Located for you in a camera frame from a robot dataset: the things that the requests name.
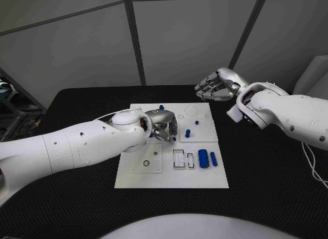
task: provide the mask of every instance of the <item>blue cylinder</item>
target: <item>blue cylinder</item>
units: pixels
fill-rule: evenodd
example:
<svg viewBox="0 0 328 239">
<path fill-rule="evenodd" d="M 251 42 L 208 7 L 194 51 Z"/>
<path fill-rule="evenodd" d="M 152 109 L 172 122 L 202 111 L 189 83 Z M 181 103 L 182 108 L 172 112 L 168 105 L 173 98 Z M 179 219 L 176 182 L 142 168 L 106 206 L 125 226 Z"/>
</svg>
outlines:
<svg viewBox="0 0 328 239">
<path fill-rule="evenodd" d="M 189 130 L 186 129 L 186 132 L 185 132 L 185 137 L 188 138 L 189 137 Z"/>
<path fill-rule="evenodd" d="M 198 150 L 198 161 L 199 161 L 199 167 L 207 168 L 208 167 L 208 153 L 204 149 Z"/>
<path fill-rule="evenodd" d="M 214 154 L 214 152 L 209 152 L 209 157 L 211 157 L 212 166 L 217 166 L 217 161 L 215 161 L 215 154 Z"/>
</svg>

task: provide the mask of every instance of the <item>black tablecloth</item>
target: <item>black tablecloth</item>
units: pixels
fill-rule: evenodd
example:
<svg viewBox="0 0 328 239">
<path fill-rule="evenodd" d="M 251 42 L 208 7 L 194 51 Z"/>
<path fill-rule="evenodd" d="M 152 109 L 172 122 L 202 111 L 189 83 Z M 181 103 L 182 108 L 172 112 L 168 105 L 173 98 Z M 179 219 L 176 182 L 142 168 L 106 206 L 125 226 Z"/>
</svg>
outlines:
<svg viewBox="0 0 328 239">
<path fill-rule="evenodd" d="M 53 132 L 130 103 L 201 102 L 192 86 L 67 89 L 35 134 Z M 119 156 L 30 183 L 0 209 L 0 236 L 97 238 L 163 214 L 202 213 L 248 220 L 300 238 L 328 238 L 328 190 L 312 179 L 300 143 L 271 125 L 258 130 L 225 115 L 234 101 L 209 102 L 230 189 L 113 189 Z M 328 178 L 326 153 L 312 148 Z"/>
</svg>

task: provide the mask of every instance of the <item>white wall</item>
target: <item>white wall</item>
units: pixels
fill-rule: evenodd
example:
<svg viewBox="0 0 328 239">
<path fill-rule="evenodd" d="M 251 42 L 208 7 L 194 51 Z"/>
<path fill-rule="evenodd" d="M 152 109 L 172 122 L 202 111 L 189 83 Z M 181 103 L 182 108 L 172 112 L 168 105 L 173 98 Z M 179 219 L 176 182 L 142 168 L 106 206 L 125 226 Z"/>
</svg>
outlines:
<svg viewBox="0 0 328 239">
<path fill-rule="evenodd" d="M 287 91 L 316 55 L 328 54 L 328 0 L 266 0 L 234 71 Z"/>
<path fill-rule="evenodd" d="M 117 0 L 0 0 L 0 32 Z"/>
<path fill-rule="evenodd" d="M 123 4 L 0 36 L 0 68 L 45 108 L 61 89 L 139 85 Z"/>
<path fill-rule="evenodd" d="M 254 2 L 133 2 L 148 85 L 196 84 L 228 66 Z"/>
</svg>

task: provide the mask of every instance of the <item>white cable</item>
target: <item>white cable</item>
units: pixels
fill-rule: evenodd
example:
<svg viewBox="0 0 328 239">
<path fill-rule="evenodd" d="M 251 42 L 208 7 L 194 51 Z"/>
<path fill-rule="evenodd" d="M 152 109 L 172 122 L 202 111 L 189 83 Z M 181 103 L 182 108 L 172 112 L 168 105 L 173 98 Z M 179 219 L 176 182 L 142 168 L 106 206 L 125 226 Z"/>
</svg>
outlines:
<svg viewBox="0 0 328 239">
<path fill-rule="evenodd" d="M 112 115 L 112 114 L 117 114 L 117 113 L 120 113 L 120 112 L 123 112 L 123 111 L 139 111 L 139 110 L 140 110 L 140 108 L 136 108 L 136 109 L 123 109 L 123 110 L 120 110 L 120 111 L 112 112 L 112 113 L 109 113 L 109 114 L 100 116 L 99 118 L 93 119 L 91 121 L 94 121 L 94 120 L 97 120 L 97 119 L 100 119 L 100 118 L 103 118 L 104 116 L 109 116 L 109 115 Z"/>
<path fill-rule="evenodd" d="M 310 166 L 310 169 L 312 169 L 312 176 L 313 176 L 313 178 L 314 178 L 317 181 L 322 182 L 323 186 L 324 186 L 326 189 L 328 189 L 328 185 L 326 185 L 328 181 L 324 181 L 324 180 L 322 179 L 322 177 L 317 175 L 316 170 L 314 170 L 314 165 L 316 165 L 314 154 L 313 154 L 313 152 L 312 152 L 312 150 L 310 150 L 310 148 L 309 148 L 309 152 L 310 152 L 312 157 L 313 157 L 313 165 L 312 165 L 312 164 L 310 164 L 310 161 L 309 161 L 309 157 L 307 157 L 306 151 L 304 151 L 303 143 L 301 143 L 301 150 L 303 150 L 303 154 L 304 154 L 304 156 L 306 156 L 306 159 L 307 159 L 307 162 L 309 162 L 309 166 Z"/>
</svg>

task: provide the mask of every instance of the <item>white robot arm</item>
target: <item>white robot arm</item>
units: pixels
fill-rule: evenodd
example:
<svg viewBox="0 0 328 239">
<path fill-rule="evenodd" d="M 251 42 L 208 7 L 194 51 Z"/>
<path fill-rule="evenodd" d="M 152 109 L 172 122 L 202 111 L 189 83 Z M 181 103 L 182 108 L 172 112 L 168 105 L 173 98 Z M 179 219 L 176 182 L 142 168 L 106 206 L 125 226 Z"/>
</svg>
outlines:
<svg viewBox="0 0 328 239">
<path fill-rule="evenodd" d="M 172 142 L 176 134 L 172 112 L 119 112 L 109 122 L 93 120 L 53 133 L 0 143 L 0 206 L 17 190 L 35 179 L 71 168 L 93 165 L 132 152 L 155 138 Z"/>
<path fill-rule="evenodd" d="M 328 100 L 289 95 L 271 83 L 251 83 L 219 68 L 195 86 L 195 95 L 215 101 L 237 97 L 227 111 L 234 122 L 245 119 L 258 129 L 276 124 L 284 134 L 328 150 Z"/>
</svg>

